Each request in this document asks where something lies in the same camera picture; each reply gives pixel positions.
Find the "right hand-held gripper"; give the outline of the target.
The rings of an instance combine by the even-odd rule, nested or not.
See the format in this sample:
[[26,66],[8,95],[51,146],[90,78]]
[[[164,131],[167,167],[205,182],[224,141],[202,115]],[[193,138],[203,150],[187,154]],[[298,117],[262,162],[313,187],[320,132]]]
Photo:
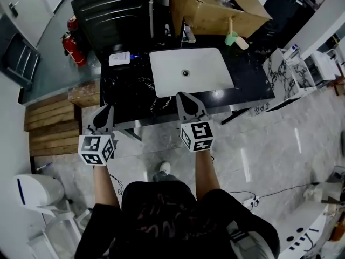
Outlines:
[[181,121],[180,138],[189,152],[210,150],[215,139],[215,127],[204,104],[186,92],[177,93],[176,104]]

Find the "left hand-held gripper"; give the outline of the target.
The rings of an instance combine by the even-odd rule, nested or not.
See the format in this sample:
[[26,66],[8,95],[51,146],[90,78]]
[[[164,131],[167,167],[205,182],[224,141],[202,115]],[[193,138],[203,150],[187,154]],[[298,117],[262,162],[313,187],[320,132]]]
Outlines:
[[79,135],[78,155],[86,165],[106,166],[114,158],[117,140],[113,132],[114,106],[97,109],[90,118],[90,128]]

